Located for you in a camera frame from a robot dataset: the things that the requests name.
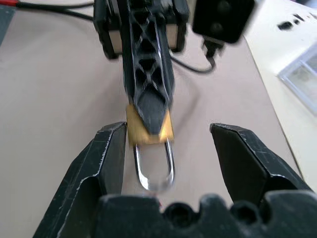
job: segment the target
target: red wire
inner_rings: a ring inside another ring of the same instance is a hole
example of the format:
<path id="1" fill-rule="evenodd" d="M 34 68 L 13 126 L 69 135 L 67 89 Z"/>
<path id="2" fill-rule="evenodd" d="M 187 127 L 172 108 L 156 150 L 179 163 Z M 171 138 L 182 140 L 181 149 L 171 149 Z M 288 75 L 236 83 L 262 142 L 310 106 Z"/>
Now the red wire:
<path id="1" fill-rule="evenodd" d="M 17 3 L 17 0 L 0 0 L 0 5 L 16 6 Z"/>

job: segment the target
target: white table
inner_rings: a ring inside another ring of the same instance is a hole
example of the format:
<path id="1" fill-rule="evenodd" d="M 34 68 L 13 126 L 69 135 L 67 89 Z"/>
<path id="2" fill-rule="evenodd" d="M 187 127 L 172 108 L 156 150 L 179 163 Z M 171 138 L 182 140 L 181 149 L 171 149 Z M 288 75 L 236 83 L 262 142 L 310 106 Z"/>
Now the white table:
<path id="1" fill-rule="evenodd" d="M 181 58 L 207 67 L 200 46 L 201 38 L 189 32 Z M 253 130 L 298 171 L 243 39 L 225 49 L 213 74 L 196 75 L 178 66 L 174 74 L 176 181 L 158 194 L 163 206 L 183 201 L 197 210 L 206 193 L 231 202 L 209 133 L 211 122 Z M 104 57 L 90 22 L 17 11 L 0 47 L 1 238 L 33 235 L 70 163 L 102 126 L 125 120 L 127 102 L 122 62 Z M 146 174 L 165 175 L 162 154 L 144 151 Z M 146 193 L 128 146 L 123 193 Z"/>
<path id="2" fill-rule="evenodd" d="M 317 42 L 317 19 L 312 9 L 289 0 L 265 0 L 258 9 L 246 34 L 278 120 L 299 164 L 305 181 L 317 191 L 317 118 L 277 77 L 289 63 Z M 290 31 L 277 25 L 304 18 Z"/>

